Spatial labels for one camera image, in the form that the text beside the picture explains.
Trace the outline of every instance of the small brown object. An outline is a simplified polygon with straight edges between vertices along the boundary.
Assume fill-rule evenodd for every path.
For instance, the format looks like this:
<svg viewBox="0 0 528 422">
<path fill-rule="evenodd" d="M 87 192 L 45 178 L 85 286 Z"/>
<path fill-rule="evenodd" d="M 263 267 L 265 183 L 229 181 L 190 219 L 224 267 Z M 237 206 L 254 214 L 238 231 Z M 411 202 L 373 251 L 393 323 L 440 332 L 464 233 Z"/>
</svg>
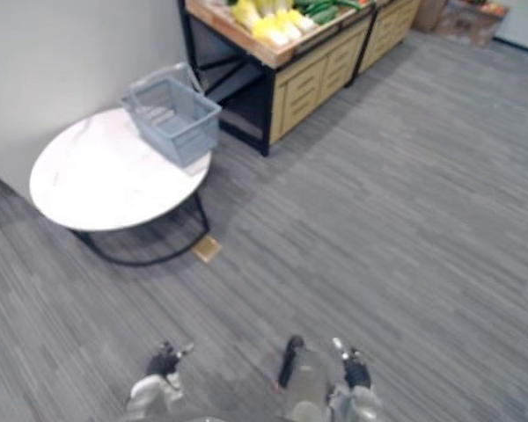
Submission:
<svg viewBox="0 0 528 422">
<path fill-rule="evenodd" d="M 446 0 L 422 0 L 414 17 L 413 28 L 425 33 L 432 31 L 445 5 Z"/>
<path fill-rule="evenodd" d="M 205 236 L 192 248 L 192 252 L 208 264 L 222 249 L 221 244 L 210 235 Z"/>
<path fill-rule="evenodd" d="M 474 6 L 460 0 L 449 0 L 435 33 L 448 40 L 485 47 L 508 12 L 508 7 L 495 2 Z"/>
</svg>

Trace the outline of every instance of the marble tabletop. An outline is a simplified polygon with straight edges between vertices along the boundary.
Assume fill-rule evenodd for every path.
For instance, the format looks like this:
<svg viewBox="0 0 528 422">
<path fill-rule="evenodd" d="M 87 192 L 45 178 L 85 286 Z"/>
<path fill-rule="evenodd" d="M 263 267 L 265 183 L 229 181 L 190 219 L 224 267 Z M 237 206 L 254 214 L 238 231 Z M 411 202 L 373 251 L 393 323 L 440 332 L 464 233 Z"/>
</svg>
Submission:
<svg viewBox="0 0 528 422">
<path fill-rule="evenodd" d="M 186 169 L 139 136 L 122 109 L 79 121 L 33 165 L 30 193 L 50 220 L 82 231 L 124 229 L 176 208 L 198 188 L 211 153 Z"/>
</svg>

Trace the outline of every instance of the drawer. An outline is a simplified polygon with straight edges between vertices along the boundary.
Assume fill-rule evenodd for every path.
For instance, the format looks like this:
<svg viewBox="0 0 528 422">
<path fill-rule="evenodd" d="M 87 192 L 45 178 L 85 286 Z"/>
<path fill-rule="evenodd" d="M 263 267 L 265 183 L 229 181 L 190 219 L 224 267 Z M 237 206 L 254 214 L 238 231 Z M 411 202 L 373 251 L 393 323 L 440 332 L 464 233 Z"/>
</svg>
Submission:
<svg viewBox="0 0 528 422">
<path fill-rule="evenodd" d="M 325 72 L 320 82 L 320 103 L 332 96 L 350 79 L 364 38 L 365 31 L 364 34 L 353 37 L 328 55 Z"/>
<path fill-rule="evenodd" d="M 283 133 L 292 129 L 315 109 L 320 76 L 325 64 L 326 58 L 321 59 L 287 82 L 282 119 Z"/>
<path fill-rule="evenodd" d="M 270 143 L 276 143 L 282 136 L 283 105 L 285 103 L 285 84 L 277 85 L 274 90 L 272 104 L 272 127 L 270 129 Z"/>
</svg>

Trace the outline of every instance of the black metal frame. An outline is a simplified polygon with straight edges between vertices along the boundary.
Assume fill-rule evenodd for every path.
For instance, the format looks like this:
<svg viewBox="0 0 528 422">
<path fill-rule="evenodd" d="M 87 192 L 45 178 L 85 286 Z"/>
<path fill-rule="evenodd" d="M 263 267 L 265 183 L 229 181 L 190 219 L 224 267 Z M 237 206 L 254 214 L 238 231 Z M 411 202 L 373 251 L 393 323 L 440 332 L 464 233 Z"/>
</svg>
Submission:
<svg viewBox="0 0 528 422">
<path fill-rule="evenodd" d="M 252 89 L 256 84 L 263 84 L 264 105 L 261 110 L 262 112 L 262 128 L 261 128 L 262 136 L 261 138 L 248 134 L 241 128 L 236 127 L 235 125 L 232 125 L 231 123 L 228 123 L 226 121 L 221 120 L 220 127 L 226 132 L 230 133 L 231 135 L 239 138 L 244 143 L 247 143 L 251 147 L 256 148 L 263 156 L 268 156 L 269 151 L 270 151 L 270 131 L 271 131 L 271 126 L 272 126 L 272 107 L 274 103 L 274 87 L 275 87 L 276 74 L 282 69 L 285 69 L 287 66 L 290 66 L 294 62 L 301 60 L 308 53 L 313 51 L 316 47 L 319 47 L 327 43 L 328 41 L 330 41 L 332 38 L 338 36 L 339 33 L 334 33 L 330 37 L 325 37 L 323 40 L 321 40 L 319 44 L 317 44 L 317 46 L 315 46 L 314 48 L 311 48 L 310 50 L 306 52 L 303 52 L 300 55 L 297 55 L 291 61 L 281 66 L 281 68 L 272 69 L 265 63 L 261 62 L 257 57 L 254 57 L 253 55 L 248 54 L 242 47 L 238 46 L 233 41 L 229 40 L 227 37 L 223 36 L 221 33 L 217 32 L 210 26 L 206 25 L 204 22 L 200 21 L 200 19 L 194 16 L 190 16 L 186 10 L 186 0 L 179 0 L 178 6 L 180 10 L 180 20 L 182 23 L 184 39 L 186 41 L 187 59 L 189 61 L 190 66 L 194 70 L 194 73 L 198 76 L 198 78 L 200 77 L 201 73 L 205 70 L 218 68 L 224 65 L 232 64 L 234 62 L 240 62 L 237 66 L 229 70 L 225 75 L 221 76 L 216 82 L 214 82 L 213 85 L 210 86 L 205 91 L 206 95 L 209 95 L 217 87 L 221 86 L 226 81 L 231 79 L 231 77 L 233 77 L 238 71 L 243 69 L 244 66 L 248 63 L 252 64 L 256 69 L 260 70 L 261 75 L 259 77 L 247 83 L 246 85 L 236 89 L 234 92 L 229 93 L 225 98 L 222 98 L 221 100 L 219 100 L 218 103 L 220 106 L 226 107 L 227 103 L 229 103 L 232 99 L 237 98 L 241 93 Z M 375 7 L 375 4 L 373 4 L 371 8 L 373 10 L 373 16 L 371 17 L 371 23 L 370 23 L 370 27 L 368 28 L 367 38 L 363 43 L 363 49 L 362 49 L 362 52 L 360 53 L 360 58 L 358 60 L 358 63 L 356 64 L 355 71 L 353 72 L 352 79 L 347 83 L 346 86 L 350 86 L 354 82 L 354 79 L 357 77 L 357 71 L 359 69 L 360 62 L 363 58 L 363 52 L 365 48 L 367 47 L 367 41 L 368 41 L 368 38 L 370 37 L 375 17 L 377 16 L 376 15 L 377 9 Z M 356 22 L 352 23 L 352 25 L 356 25 L 358 22 L 361 22 L 363 19 L 369 16 L 370 16 L 369 14 L 364 15 L 363 17 L 357 19 Z M 234 52 L 234 55 L 232 57 L 225 58 L 223 60 L 200 65 L 197 61 L 194 33 L 192 31 L 192 20 L 199 23 L 203 28 L 205 28 L 212 35 L 214 35 L 216 38 L 222 41 L 223 44 L 225 44 L 227 47 L 229 47 Z"/>
<path fill-rule="evenodd" d="M 170 261 L 171 259 L 177 258 L 183 255 L 184 253 L 186 253 L 187 251 L 191 250 L 198 242 L 200 242 L 209 233 L 209 229 L 210 229 L 209 219 L 207 215 L 205 214 L 205 210 L 203 209 L 202 199 L 200 198 L 200 195 L 196 191 L 194 192 L 192 196 L 190 196 L 184 202 L 182 202 L 182 204 L 186 203 L 190 199 L 194 199 L 195 205 L 197 206 L 198 212 L 200 213 L 200 217 L 202 218 L 202 221 L 201 221 L 202 232 L 189 244 L 163 257 L 154 258 L 154 259 L 150 259 L 147 261 L 127 261 L 121 258 L 116 258 L 102 251 L 92 239 L 92 233 L 85 232 L 85 231 L 79 231 L 79 230 L 71 230 L 71 232 L 83 244 L 85 244 L 92 252 L 94 252 L 100 258 L 104 259 L 105 261 L 111 264 L 116 264 L 118 266 L 133 266 L 133 267 L 153 266 L 155 264 L 161 264 L 163 262 Z"/>
</svg>

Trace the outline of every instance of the cardboard piece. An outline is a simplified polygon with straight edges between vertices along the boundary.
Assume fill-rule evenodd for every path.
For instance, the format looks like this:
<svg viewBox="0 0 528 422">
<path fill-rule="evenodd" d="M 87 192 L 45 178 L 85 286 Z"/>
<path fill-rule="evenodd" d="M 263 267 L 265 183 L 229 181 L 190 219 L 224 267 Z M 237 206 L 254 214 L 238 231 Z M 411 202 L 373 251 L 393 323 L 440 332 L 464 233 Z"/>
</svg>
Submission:
<svg viewBox="0 0 528 422">
<path fill-rule="evenodd" d="M 508 7 L 497 2 L 478 6 L 449 0 L 435 33 L 449 40 L 484 47 L 493 39 L 508 12 Z"/>
<path fill-rule="evenodd" d="M 445 5 L 446 0 L 422 0 L 414 18 L 413 28 L 425 33 L 432 31 Z"/>
</svg>

